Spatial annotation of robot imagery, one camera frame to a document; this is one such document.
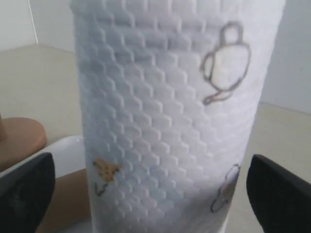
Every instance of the paper towel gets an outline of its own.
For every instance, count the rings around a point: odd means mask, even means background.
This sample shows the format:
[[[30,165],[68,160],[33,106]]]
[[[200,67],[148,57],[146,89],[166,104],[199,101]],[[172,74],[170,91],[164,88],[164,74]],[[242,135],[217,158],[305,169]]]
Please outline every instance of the paper towel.
[[[74,0],[95,232],[224,231],[285,0]]]

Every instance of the tan surface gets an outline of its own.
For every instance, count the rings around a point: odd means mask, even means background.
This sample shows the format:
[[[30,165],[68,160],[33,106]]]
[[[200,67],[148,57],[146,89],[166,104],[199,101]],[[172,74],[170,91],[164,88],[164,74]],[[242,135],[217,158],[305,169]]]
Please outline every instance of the tan surface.
[[[22,117],[1,120],[0,116],[0,135],[0,172],[38,152],[47,142],[43,126]]]
[[[55,191],[36,233],[52,233],[90,217],[86,170],[56,179]]]
[[[24,116],[42,122],[48,142],[82,133],[75,59],[71,53],[41,46],[0,53],[0,75],[3,117]],[[228,233],[263,232],[246,194],[246,174],[254,153],[266,155],[311,182],[311,115],[267,104],[259,106],[230,211]],[[92,231],[73,228],[61,232]]]

